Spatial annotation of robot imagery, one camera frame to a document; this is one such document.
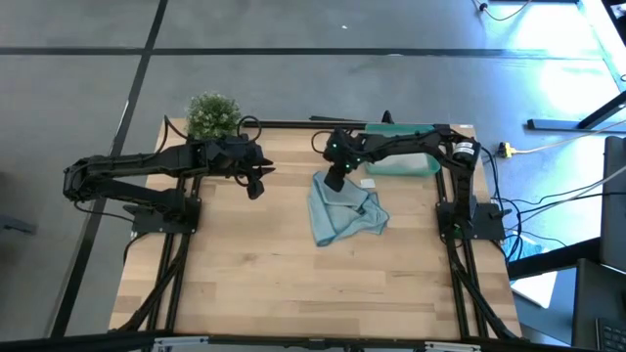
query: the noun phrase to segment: green plastic tray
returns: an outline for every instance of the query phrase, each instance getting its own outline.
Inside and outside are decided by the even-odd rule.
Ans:
[[[431,125],[414,124],[368,124],[366,133],[382,134],[386,137],[403,136],[415,132],[428,132],[434,128]],[[429,154],[392,155],[377,163],[367,162],[365,169],[374,175],[405,175],[427,177],[439,171],[441,165]]]

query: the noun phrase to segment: wooden table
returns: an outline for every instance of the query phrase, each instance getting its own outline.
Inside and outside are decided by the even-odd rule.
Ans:
[[[184,119],[174,124],[184,130]],[[455,125],[473,136],[471,126]],[[265,194],[248,200],[230,179],[202,180],[201,221],[192,236],[175,331],[232,335],[456,339],[459,329],[445,245],[439,240],[434,177],[350,174],[374,178],[391,218],[382,236],[356,236],[317,247],[309,224],[312,175],[330,166],[311,150],[316,130],[263,130],[257,141],[276,171],[263,178]],[[167,146],[184,143],[173,133]],[[325,136],[316,142],[322,149]],[[174,188],[150,176],[153,189]],[[489,200],[482,164],[474,192]],[[111,328],[130,318],[155,284],[164,235],[136,242],[124,268]],[[508,328],[520,334],[502,253],[473,241],[481,291]],[[469,327],[476,335],[470,296]],[[165,294],[157,326],[163,327]]]

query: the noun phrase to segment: towel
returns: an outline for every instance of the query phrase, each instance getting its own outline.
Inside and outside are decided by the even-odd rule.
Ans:
[[[313,175],[309,195],[311,230],[318,246],[348,238],[359,231],[376,235],[389,220],[389,214],[379,205],[376,193],[363,190],[345,179],[341,192],[324,184],[326,172]]]

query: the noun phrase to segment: green plant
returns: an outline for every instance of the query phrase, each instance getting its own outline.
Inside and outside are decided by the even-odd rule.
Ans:
[[[195,139],[232,136],[242,118],[239,105],[219,94],[204,93],[192,98],[187,109],[187,132]]]

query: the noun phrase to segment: concrete floor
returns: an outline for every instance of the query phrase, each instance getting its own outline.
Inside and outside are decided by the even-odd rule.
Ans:
[[[0,46],[143,47],[157,3],[5,0]],[[506,14],[516,6],[490,9]],[[402,122],[470,123],[491,149],[501,141],[525,149],[570,137],[522,124],[580,119],[619,92],[574,5],[533,4],[509,22],[493,22],[479,18],[470,0],[177,0],[156,46],[542,49],[588,60],[152,57],[125,153],[151,151],[163,114],[183,116],[189,99],[204,91],[234,97],[259,118],[375,121],[391,110]],[[0,236],[0,340],[46,334],[84,219],[61,194],[62,170],[109,152],[138,61],[0,56],[0,213],[38,226],[35,237]],[[604,137],[592,137],[501,161],[502,194],[537,199],[592,183],[602,177],[603,145]],[[115,203],[107,210],[122,212]],[[600,200],[563,205],[525,229],[566,243],[596,237]],[[107,329],[128,232],[127,224],[103,220],[68,333]]]

